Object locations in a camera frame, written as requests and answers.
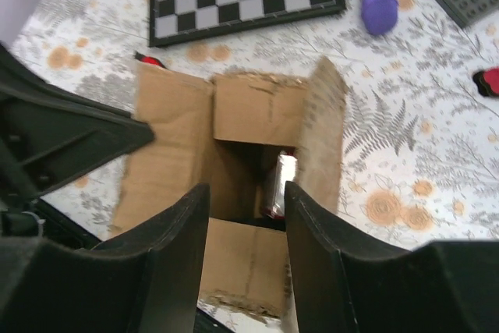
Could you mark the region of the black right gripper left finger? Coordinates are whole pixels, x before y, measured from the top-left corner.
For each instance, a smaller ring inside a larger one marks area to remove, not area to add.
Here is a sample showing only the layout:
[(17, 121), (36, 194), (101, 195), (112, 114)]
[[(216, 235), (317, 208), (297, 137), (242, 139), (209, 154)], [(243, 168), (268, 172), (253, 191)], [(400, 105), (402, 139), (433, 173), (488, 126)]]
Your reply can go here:
[(201, 183), (171, 207), (94, 247), (109, 280), (95, 332), (191, 332), (211, 202)]

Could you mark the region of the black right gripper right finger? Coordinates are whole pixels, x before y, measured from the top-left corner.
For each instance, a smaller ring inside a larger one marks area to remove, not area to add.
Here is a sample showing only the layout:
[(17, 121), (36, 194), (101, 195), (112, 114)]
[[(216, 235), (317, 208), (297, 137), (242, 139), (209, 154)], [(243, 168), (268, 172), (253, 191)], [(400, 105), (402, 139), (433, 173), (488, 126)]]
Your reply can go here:
[(294, 182), (285, 185), (285, 227), (301, 332), (358, 332), (349, 282), (352, 258), (372, 264), (408, 250), (363, 232), (323, 208)]

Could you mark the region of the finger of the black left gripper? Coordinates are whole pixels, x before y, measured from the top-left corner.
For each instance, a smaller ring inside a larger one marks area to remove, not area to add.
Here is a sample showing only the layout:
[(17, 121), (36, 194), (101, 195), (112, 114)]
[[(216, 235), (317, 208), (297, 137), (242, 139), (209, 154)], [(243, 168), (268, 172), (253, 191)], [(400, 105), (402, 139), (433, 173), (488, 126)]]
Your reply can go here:
[(37, 199), (153, 142), (129, 112), (70, 93), (1, 48), (1, 195)]

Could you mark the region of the red black utility knife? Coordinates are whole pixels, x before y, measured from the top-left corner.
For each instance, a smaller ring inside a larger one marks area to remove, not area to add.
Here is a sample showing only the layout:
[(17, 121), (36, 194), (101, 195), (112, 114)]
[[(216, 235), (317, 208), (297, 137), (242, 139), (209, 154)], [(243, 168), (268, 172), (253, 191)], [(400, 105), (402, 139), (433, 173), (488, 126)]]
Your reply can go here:
[(161, 60), (159, 60), (155, 57), (149, 56), (149, 55), (141, 54), (138, 51), (135, 52), (134, 58), (135, 58), (135, 60), (137, 60), (139, 62), (154, 65), (154, 66), (159, 66), (162, 69), (166, 69), (166, 66), (163, 64), (163, 62)]

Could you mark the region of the brown cardboard express box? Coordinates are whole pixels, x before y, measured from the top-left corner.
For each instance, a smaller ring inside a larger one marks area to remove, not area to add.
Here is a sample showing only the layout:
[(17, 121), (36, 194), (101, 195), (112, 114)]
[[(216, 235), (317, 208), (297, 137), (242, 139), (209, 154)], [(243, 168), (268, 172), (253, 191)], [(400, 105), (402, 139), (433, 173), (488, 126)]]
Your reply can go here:
[(136, 65), (138, 120), (153, 143), (131, 154), (112, 220), (117, 236), (173, 205), (194, 185), (211, 187), (200, 298), (253, 314), (287, 309), (285, 234), (256, 227), (278, 155), (298, 159), (297, 181), (338, 209), (347, 86), (320, 58), (308, 77), (233, 71), (202, 79)]

